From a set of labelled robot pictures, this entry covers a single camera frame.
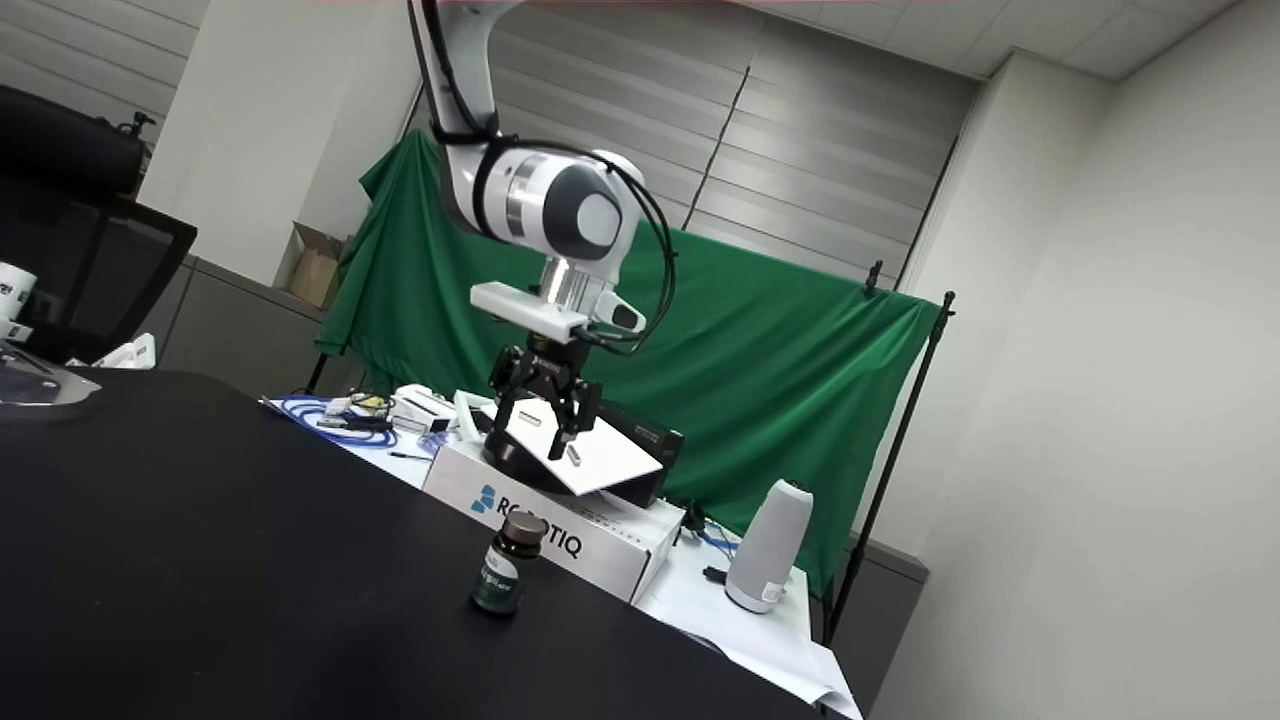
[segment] green backdrop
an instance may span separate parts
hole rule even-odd
[[[368,175],[371,209],[343,256],[322,351],[356,351],[382,387],[490,387],[521,328],[467,304],[475,282],[529,287],[541,256],[483,240],[444,211],[440,154],[410,131]],[[587,361],[605,401],[684,431],[665,495],[746,531],[773,481],[817,495],[800,569],[829,591],[875,446],[894,421],[935,304],[678,232],[679,287],[644,351]],[[621,295],[640,311],[659,253],[635,235]]]

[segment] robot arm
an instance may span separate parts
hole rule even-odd
[[[609,154],[521,143],[498,138],[490,74],[494,24],[521,0],[419,0],[417,29],[447,154],[455,211],[483,235],[547,256],[541,295],[475,283],[472,304],[552,345],[587,328],[644,333],[644,316],[612,287],[644,217],[640,173]]]

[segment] white box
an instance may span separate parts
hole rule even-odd
[[[440,448],[423,476],[423,491],[483,528],[502,528],[508,509],[547,521],[544,561],[630,606],[667,561],[684,521],[667,500],[655,500],[652,509],[635,509],[609,491],[547,500],[483,464],[479,451],[462,439]]]

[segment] metal pole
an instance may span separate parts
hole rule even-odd
[[[944,295],[944,307],[942,307],[942,316],[935,316],[935,323],[934,323],[934,335],[929,335],[929,345],[925,345],[925,361],[919,361],[919,368],[915,368],[907,408],[903,408],[903,416],[898,421],[894,448],[890,448],[890,462],[886,462],[886,467],[879,467],[879,486],[875,486],[869,521],[864,521],[864,531],[855,535],[855,546],[852,546],[852,554],[847,554],[845,580],[840,580],[840,597],[836,597],[836,606],[829,606],[829,612],[826,612],[826,643],[836,640],[836,628],[840,628],[840,616],[845,616],[852,580],[855,580],[855,572],[862,572],[862,565],[864,565],[864,555],[869,555],[874,528],[875,528],[875,518],[879,518],[879,505],[886,505],[886,491],[890,491],[898,455],[901,455],[901,448],[903,448],[903,439],[907,439],[907,427],[911,427],[911,416],[915,416],[915,403],[919,403],[919,394],[925,394],[925,381],[929,381],[935,345],[942,345],[944,333],[950,333],[954,304],[958,304],[958,294]]]

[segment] table surface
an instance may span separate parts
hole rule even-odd
[[[552,565],[479,616],[479,526],[212,381],[0,462],[0,718],[817,718]]]

